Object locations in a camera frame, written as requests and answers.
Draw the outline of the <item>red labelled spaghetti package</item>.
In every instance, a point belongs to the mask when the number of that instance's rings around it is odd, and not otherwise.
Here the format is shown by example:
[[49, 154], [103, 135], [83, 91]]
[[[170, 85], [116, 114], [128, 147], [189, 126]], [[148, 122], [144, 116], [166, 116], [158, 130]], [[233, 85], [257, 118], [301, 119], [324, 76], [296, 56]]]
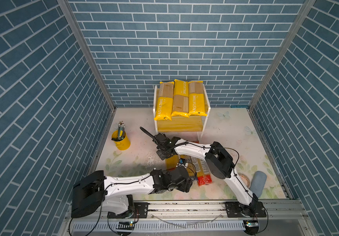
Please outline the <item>red labelled spaghetti package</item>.
[[198, 185], [203, 186], [211, 184], [212, 178], [206, 161], [195, 157], [191, 157], [191, 160], [196, 169]]

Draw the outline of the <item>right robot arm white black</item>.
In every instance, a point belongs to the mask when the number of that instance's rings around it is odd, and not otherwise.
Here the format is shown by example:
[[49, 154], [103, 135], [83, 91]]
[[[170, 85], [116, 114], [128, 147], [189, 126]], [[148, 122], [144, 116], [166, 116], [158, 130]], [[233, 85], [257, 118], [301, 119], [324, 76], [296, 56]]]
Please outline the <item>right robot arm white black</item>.
[[235, 194], [238, 206], [243, 215], [248, 217], [265, 217], [267, 210], [259, 201], [256, 194], [242, 182], [235, 170], [235, 164], [230, 153], [220, 143], [197, 144], [179, 137], [168, 138], [159, 133], [151, 137], [157, 145], [157, 155], [165, 160], [174, 155], [187, 155], [206, 162], [209, 171], [216, 178], [225, 181]]

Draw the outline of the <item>plain yellow pasta package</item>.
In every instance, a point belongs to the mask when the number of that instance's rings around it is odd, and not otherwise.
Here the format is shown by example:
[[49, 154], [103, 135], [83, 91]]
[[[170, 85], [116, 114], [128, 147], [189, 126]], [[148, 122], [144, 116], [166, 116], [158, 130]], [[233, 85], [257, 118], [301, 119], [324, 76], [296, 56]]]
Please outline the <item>plain yellow pasta package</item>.
[[174, 80], [172, 117], [189, 117], [189, 86], [188, 82]]

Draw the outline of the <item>red yellow spaghetti package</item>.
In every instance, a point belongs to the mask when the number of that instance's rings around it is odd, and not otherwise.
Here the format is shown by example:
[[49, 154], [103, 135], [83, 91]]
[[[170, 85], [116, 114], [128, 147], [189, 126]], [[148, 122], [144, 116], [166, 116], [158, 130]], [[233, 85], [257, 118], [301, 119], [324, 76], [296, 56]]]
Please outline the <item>red yellow spaghetti package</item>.
[[179, 155], [174, 155], [174, 156], [166, 159], [165, 160], [166, 169], [168, 171], [174, 170], [177, 167], [179, 160], [180, 160]]

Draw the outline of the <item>yellow Pastatime pasta package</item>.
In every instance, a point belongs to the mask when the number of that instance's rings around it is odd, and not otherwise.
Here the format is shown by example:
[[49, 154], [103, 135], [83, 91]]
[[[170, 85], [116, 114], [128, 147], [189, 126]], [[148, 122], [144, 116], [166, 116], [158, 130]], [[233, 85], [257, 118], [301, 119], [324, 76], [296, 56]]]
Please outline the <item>yellow Pastatime pasta package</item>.
[[171, 121], [174, 82], [160, 82], [156, 103], [155, 121]]
[[189, 87], [189, 116], [207, 116], [205, 96], [202, 81], [190, 81]]

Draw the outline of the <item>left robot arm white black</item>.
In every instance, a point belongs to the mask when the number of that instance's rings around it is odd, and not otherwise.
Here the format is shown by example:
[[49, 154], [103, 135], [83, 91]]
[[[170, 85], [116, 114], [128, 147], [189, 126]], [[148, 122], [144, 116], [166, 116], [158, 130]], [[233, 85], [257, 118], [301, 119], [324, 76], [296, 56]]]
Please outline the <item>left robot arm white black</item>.
[[184, 166], [152, 170], [135, 177], [110, 177], [95, 171], [73, 185], [72, 218], [91, 215], [102, 208], [116, 215], [133, 211], [134, 194], [163, 194], [178, 190], [188, 193], [193, 184]]

